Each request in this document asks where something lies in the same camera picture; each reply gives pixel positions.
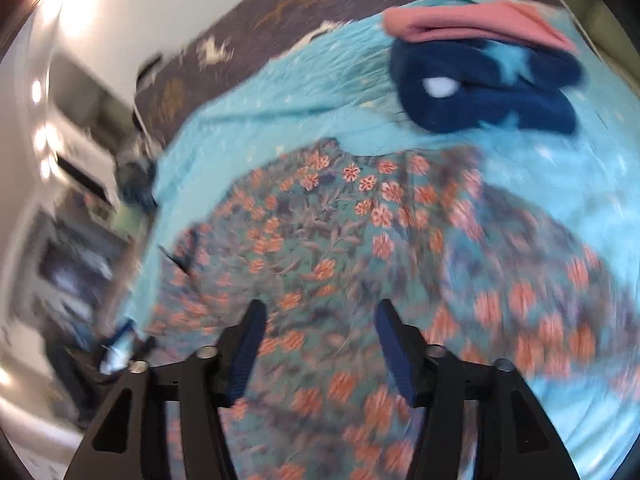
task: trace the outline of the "floral fabric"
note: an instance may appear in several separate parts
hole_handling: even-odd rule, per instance
[[[469,146],[352,156],[324,140],[236,181],[182,236],[148,328],[155,364],[214,342],[253,298],[268,307],[246,397],[222,410],[240,478],[404,478],[420,413],[386,370],[372,322],[383,298],[465,360],[598,373],[640,394],[628,295],[481,170]],[[171,428],[177,463],[175,413]]]

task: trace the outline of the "folded cloth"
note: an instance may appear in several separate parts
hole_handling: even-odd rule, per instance
[[[410,119],[433,133],[500,124],[572,134],[577,126],[560,89],[577,84],[582,69],[564,50],[395,40],[390,73]]]
[[[391,7],[382,13],[386,33],[409,43],[486,38],[575,52],[575,45],[540,16],[535,6],[500,0],[485,4]]]

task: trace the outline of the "pink towel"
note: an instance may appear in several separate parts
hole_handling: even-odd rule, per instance
[[[540,16],[535,6],[500,0],[439,7],[391,7],[382,13],[390,36],[409,43],[487,38],[576,52],[574,43]]]

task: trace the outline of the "blue gripper pad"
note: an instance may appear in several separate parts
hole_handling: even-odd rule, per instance
[[[220,335],[216,346],[222,354],[221,375],[228,377],[224,394],[229,405],[244,395],[266,325],[267,309],[264,303],[253,300],[242,321],[225,328]]]
[[[389,300],[383,300],[378,305],[375,323],[386,367],[396,381],[396,388],[409,406],[415,406],[417,388],[414,379],[418,367],[422,365],[422,356],[409,338],[408,329],[414,327],[402,323]]]

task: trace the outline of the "blue bedsheet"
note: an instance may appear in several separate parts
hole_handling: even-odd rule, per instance
[[[420,0],[414,5],[479,0]],[[156,297],[159,247],[204,218],[231,180],[321,137],[356,155],[460,143],[482,147],[485,177],[542,206],[607,261],[638,300],[640,102],[588,49],[563,10],[541,12],[578,46],[587,81],[566,93],[578,115],[568,139],[500,127],[430,136],[402,112],[388,76],[391,38],[373,16],[268,64],[183,126],[160,161],[161,213],[142,272],[122,314],[144,326]],[[592,380],[535,380],[538,394],[582,478],[606,480],[640,432],[640,407]]]

